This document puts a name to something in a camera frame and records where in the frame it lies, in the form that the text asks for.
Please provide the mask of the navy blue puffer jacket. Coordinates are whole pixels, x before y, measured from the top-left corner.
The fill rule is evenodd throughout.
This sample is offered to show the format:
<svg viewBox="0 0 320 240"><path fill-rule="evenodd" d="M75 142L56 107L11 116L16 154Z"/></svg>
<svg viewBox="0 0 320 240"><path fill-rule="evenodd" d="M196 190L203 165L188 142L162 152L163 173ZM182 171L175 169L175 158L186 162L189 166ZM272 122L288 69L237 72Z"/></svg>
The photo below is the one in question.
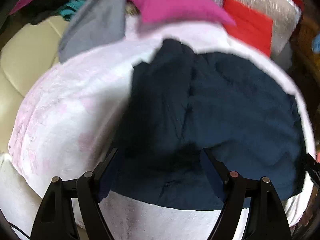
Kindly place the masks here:
<svg viewBox="0 0 320 240"><path fill-rule="evenodd" d="M208 150L248 179L271 179L281 200L302 191L304 134L295 97L233 54L197 54L166 39L133 69L129 104L112 146L119 151L109 191L179 210L221 209L222 181Z"/></svg>

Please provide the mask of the cream leather sofa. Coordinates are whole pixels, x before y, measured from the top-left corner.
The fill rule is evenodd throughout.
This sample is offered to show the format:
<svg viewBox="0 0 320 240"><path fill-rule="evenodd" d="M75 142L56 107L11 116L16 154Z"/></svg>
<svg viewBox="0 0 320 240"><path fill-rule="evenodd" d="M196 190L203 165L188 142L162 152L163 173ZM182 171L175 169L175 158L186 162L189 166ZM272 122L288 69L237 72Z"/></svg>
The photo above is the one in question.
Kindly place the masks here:
<svg viewBox="0 0 320 240"><path fill-rule="evenodd" d="M21 102L37 79L58 61L57 48L68 22L52 16L31 25L12 15L1 33L1 152L8 142Z"/></svg>

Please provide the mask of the magenta pillow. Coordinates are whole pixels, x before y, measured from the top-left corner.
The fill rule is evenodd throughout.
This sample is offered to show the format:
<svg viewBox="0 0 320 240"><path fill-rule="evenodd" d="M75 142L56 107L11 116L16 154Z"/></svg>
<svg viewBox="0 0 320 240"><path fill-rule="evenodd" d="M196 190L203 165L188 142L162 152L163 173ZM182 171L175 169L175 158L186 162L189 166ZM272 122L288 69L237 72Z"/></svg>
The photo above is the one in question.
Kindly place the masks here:
<svg viewBox="0 0 320 240"><path fill-rule="evenodd" d="M143 23L207 21L235 25L235 20L212 0L129 0Z"/></svg>

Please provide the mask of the grey garment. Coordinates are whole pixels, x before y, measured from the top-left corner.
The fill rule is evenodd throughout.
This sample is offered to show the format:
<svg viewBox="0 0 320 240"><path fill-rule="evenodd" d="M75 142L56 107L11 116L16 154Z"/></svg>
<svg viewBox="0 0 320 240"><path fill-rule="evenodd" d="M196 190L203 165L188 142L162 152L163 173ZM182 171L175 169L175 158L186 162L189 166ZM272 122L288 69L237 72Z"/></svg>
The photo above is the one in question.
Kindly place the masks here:
<svg viewBox="0 0 320 240"><path fill-rule="evenodd" d="M58 47L61 63L125 36L126 0L85 0L65 29Z"/></svg>

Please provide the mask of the red cushion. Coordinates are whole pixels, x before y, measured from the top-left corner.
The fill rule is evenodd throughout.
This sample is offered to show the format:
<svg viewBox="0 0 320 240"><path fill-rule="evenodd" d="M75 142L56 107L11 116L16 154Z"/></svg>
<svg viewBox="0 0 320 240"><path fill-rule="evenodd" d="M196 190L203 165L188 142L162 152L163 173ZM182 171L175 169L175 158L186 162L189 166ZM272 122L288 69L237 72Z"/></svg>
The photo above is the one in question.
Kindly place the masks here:
<svg viewBox="0 0 320 240"><path fill-rule="evenodd" d="M237 0L223 0L223 9L235 21L235 25L223 26L227 33L269 57L272 43L272 18Z"/></svg>

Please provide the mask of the blue cloth in basket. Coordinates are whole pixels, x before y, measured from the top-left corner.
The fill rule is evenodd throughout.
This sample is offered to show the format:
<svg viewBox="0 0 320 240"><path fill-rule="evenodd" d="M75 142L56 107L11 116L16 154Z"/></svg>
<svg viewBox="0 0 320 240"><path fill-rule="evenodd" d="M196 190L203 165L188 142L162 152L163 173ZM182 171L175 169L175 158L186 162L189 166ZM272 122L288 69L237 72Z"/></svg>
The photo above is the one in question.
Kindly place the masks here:
<svg viewBox="0 0 320 240"><path fill-rule="evenodd" d="M318 33L312 41L312 51L316 54L320 53L320 33Z"/></svg>

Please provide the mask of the teal garment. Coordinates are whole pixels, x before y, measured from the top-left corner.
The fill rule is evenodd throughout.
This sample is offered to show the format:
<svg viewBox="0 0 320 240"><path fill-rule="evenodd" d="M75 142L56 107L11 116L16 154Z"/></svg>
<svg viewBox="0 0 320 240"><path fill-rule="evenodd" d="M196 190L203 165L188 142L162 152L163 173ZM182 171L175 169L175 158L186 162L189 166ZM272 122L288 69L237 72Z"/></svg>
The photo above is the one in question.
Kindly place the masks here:
<svg viewBox="0 0 320 240"><path fill-rule="evenodd" d="M84 5L85 0L69 0L65 5L59 7L57 14L65 21L70 21L77 11Z"/></svg>

